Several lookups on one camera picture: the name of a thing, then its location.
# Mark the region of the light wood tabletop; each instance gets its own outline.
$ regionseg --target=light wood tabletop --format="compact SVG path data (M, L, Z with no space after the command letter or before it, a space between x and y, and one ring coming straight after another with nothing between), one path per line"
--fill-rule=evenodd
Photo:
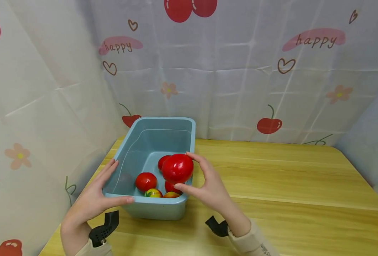
M114 157L113 145L94 176ZM283 256L378 255L378 196L329 146L196 140L195 152L222 176L230 196ZM195 164L193 185L204 178ZM235 256L204 222L217 214L190 197L181 221L132 219L119 211L113 255ZM103 214L89 221L103 224ZM59 227L40 256L64 255Z

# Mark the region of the blue plastic bin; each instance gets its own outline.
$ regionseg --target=blue plastic bin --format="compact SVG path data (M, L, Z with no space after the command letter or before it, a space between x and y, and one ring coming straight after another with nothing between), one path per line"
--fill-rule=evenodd
M119 166L103 187L105 197L133 196L135 203L123 206L133 218L179 220L185 213L187 194L176 198L144 197L135 187L142 172L158 179L165 194L165 180L157 166L162 156L195 151L196 123L191 118L143 117L137 119L119 147ZM192 184L192 178L186 184Z

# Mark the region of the heart outline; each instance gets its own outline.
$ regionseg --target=heart outline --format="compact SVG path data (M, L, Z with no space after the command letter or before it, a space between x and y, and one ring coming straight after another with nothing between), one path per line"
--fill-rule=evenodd
M350 22L348 24L351 24L353 23L358 17L358 14L357 14L357 10L355 9L352 14L351 14L351 17L350 17Z
M293 65L291 66L291 68L289 68L286 72L283 72L281 69L280 69L280 61L283 61L283 67L285 67L285 65L289 64L290 62L294 62ZM296 60L295 59L291 59L289 60L288 62L286 62L285 59L281 58L278 60L277 62L277 69L278 69L278 72L280 72L281 74L286 74L288 72L290 72L292 70L292 68L294 67L294 65L296 65Z
M102 62L102 65L103 65L103 67L106 69L106 71L108 71L108 73L110 73L110 74L113 75L113 76L116 75L116 72L118 72L118 69L116 68L115 63L111 63L111 64L109 65L108 62L106 62L106 61L104 60L104 61ZM111 68L112 65L115 66L115 73L112 73L111 71L108 70L108 69Z
M128 20L128 25L129 25L129 28L130 28L133 32L135 32L135 30L138 29L138 23L137 23L136 21Z

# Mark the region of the finger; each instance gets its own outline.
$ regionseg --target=finger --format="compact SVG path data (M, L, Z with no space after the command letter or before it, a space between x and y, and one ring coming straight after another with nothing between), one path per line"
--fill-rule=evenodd
M108 181L108 179L111 177L113 172L116 170L116 167L118 167L119 161L115 161L113 165L111 165L108 170L106 170L102 175L99 177L99 180L97 180L97 183L99 183L99 186L102 188L105 183Z
M195 187L183 184L183 183L175 184L174 188L182 191L183 193L194 196L196 198L199 198L202 193L200 188L195 188Z
M211 178L211 175L212 175L211 164L206 158L199 156L197 154L194 154L194 153L190 153L190 152L186 152L186 155L199 163L200 169L202 170L203 176L206 180L208 178Z
M103 173L106 172L106 170L108 170L113 164L114 164L115 160L112 158L106 165L105 167L102 168L102 170L98 173L98 175L96 176L95 180L99 179Z
M103 206L105 210L112 207L118 207L120 205L132 204L135 200L133 197L105 197L103 199Z

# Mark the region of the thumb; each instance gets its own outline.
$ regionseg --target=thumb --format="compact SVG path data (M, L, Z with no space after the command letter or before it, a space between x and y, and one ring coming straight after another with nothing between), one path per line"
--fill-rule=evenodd
M175 189L182 191L183 193L189 194L198 198L200 196L201 190L200 188L195 188L183 183L178 183L173 186Z
M124 204L132 204L134 201L135 199L133 199L133 197L110 197L105 198L105 202L103 203L103 205L106 209L109 209Z

